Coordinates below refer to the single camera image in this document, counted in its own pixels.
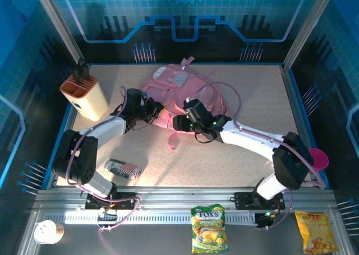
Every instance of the metal bracket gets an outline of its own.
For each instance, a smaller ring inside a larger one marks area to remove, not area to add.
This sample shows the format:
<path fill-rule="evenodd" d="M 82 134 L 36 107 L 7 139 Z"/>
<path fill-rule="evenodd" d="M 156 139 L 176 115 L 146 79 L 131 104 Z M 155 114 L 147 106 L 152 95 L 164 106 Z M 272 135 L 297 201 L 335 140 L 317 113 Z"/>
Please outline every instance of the metal bracket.
<path fill-rule="evenodd" d="M 116 193 L 116 199 L 123 199 L 123 198 L 129 198 L 136 196 L 136 193 L 134 192 L 118 192 Z M 101 209 L 103 205 L 101 204 L 100 200 L 94 198 L 92 195 L 88 194 L 86 199 L 86 210 L 98 210 Z M 135 207 L 135 201 L 129 200 L 129 201 L 123 201 L 120 203 L 116 203 L 114 206 L 109 207 L 109 209 L 113 210 L 132 210 Z"/>
<path fill-rule="evenodd" d="M 286 209 L 284 204 L 283 195 L 278 193 L 270 201 L 266 201 L 261 204 L 258 204 L 253 197 L 252 192 L 236 192 L 233 194 L 234 197 L 231 197 L 230 201 L 234 202 L 236 205 L 236 210 L 280 210 Z"/>

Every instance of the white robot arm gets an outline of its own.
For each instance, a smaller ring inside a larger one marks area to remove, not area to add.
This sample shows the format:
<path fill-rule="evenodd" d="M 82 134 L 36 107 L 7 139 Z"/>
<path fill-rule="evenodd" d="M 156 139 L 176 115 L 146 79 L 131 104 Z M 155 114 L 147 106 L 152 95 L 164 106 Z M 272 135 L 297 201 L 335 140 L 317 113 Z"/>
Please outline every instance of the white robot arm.
<path fill-rule="evenodd" d="M 101 198 L 114 198 L 116 185 L 95 171 L 97 149 L 111 139 L 128 132 L 135 126 L 137 120 L 152 123 L 164 107 L 153 99 L 147 98 L 140 90 L 128 89 L 124 111 L 119 115 L 117 109 L 109 117 L 110 122 L 96 127 L 83 139 L 68 176 L 73 183 L 81 185 Z M 179 115 L 173 119 L 173 127 L 176 130 L 194 131 L 196 134 L 204 135 L 210 141 L 216 140 L 244 147 L 273 162 L 275 173 L 261 180 L 252 193 L 259 207 L 266 205 L 269 200 L 286 189 L 299 189 L 309 172 L 303 162 L 283 147 L 281 142 L 296 149 L 308 163 L 314 163 L 308 149 L 294 133 L 288 133 L 286 136 L 274 135 L 239 123 L 235 125 L 228 116 L 212 116 L 211 112 L 207 111 L 197 99 L 184 101 L 184 110 L 186 115 Z M 63 134 L 53 164 L 55 174 L 61 177 L 66 176 L 74 145 L 88 130 L 80 132 L 68 130 Z"/>

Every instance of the beige table surface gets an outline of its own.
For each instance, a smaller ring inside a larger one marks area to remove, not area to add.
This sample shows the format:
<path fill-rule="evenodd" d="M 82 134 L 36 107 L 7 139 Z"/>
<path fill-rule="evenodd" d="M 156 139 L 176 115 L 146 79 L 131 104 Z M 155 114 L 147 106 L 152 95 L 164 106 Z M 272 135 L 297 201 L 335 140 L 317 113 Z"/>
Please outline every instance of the beige table surface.
<path fill-rule="evenodd" d="M 160 65 L 105 65 L 92 66 L 105 96 L 110 101 L 101 120 L 122 102 L 119 91 L 138 88 Z M 247 126 L 286 135 L 297 132 L 279 66 L 202 65 L 192 68 L 208 75 L 217 70 L 215 80 L 232 84 L 241 94 L 242 109 L 238 120 Z M 218 86 L 230 107 L 230 116 L 238 106 L 235 93 L 226 86 Z M 92 122 L 77 115 L 74 130 L 92 127 Z M 116 185 L 130 186 L 255 186 L 272 173 L 271 164 L 262 156 L 234 145 L 212 142 L 200 144 L 192 135 L 179 135 L 175 151 L 170 151 L 167 139 L 172 131 L 147 126 L 114 138 L 97 153 L 97 171 Z M 142 174 L 128 180 L 104 170 L 109 159 L 138 165 Z M 65 181 L 59 178 L 58 185 Z"/>

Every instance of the yellow snack bag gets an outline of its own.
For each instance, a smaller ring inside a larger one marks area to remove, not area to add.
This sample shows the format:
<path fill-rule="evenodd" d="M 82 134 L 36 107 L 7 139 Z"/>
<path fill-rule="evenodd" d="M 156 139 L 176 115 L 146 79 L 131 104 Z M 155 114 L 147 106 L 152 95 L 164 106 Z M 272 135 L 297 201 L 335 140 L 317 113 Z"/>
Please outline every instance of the yellow snack bag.
<path fill-rule="evenodd" d="M 325 213 L 296 211 L 296 219 L 303 237 L 305 254 L 324 254 L 339 251 Z"/>
<path fill-rule="evenodd" d="M 224 208 L 219 205 L 198 206 L 191 210 L 192 254 L 228 251 L 224 231 Z"/>

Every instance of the chip bag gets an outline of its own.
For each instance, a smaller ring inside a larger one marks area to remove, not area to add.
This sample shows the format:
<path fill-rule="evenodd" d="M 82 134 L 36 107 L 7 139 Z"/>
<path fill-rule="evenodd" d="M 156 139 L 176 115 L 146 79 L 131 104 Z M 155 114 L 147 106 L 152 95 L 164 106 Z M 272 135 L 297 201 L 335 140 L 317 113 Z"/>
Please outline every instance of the chip bag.
<path fill-rule="evenodd" d="M 224 231 L 224 208 L 219 205 L 195 207 L 191 210 L 192 254 L 228 251 Z"/>
<path fill-rule="evenodd" d="M 296 219 L 303 237 L 304 253 L 324 254 L 339 251 L 330 228 L 328 214 L 296 211 Z"/>

